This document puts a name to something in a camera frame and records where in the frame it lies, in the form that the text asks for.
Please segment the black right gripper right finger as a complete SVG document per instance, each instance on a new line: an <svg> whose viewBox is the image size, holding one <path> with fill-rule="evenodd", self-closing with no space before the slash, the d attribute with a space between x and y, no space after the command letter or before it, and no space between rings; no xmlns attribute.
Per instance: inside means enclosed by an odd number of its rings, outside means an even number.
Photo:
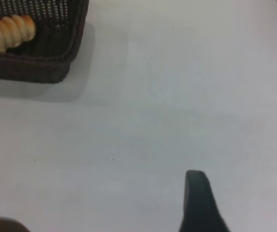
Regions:
<svg viewBox="0 0 277 232"><path fill-rule="evenodd" d="M186 172L180 231L229 231L218 210L208 177L203 171L188 170Z"/></svg>

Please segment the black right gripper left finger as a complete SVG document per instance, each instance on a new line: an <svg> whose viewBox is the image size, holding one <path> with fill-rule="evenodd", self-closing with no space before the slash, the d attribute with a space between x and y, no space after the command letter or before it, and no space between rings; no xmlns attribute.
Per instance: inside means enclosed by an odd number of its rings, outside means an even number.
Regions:
<svg viewBox="0 0 277 232"><path fill-rule="evenodd" d="M30 230L17 220L0 217L0 232L30 232Z"/></svg>

